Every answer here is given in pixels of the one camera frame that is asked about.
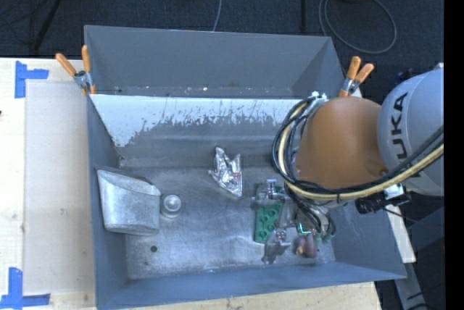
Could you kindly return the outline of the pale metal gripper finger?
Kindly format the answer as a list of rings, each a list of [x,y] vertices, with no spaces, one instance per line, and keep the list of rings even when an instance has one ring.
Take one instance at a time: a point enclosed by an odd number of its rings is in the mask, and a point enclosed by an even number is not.
[[[286,229],[274,229],[265,242],[262,261],[265,264],[273,264],[276,258],[283,255],[290,245],[291,243],[287,239]]]
[[[276,179],[267,179],[264,183],[256,184],[254,195],[251,198],[250,208],[260,209],[271,207],[278,202],[284,202],[287,199],[287,195],[281,192],[276,183]]]

